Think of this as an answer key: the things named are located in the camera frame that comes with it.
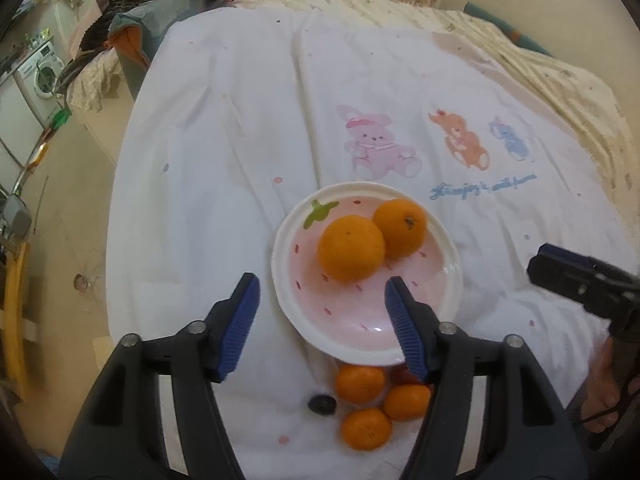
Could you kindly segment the person's right hand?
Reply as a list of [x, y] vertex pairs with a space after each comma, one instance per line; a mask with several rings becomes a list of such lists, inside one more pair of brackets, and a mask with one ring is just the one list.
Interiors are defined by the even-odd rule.
[[[582, 418], [589, 418], [614, 408], [620, 402], [620, 386], [613, 375], [613, 356], [613, 341], [612, 338], [608, 338], [591, 360], [586, 381], [586, 398], [580, 410]], [[629, 393], [635, 393], [638, 390], [639, 376], [629, 384]], [[617, 419], [617, 413], [610, 413], [585, 422], [584, 427], [594, 434], [600, 434], [614, 425]]]

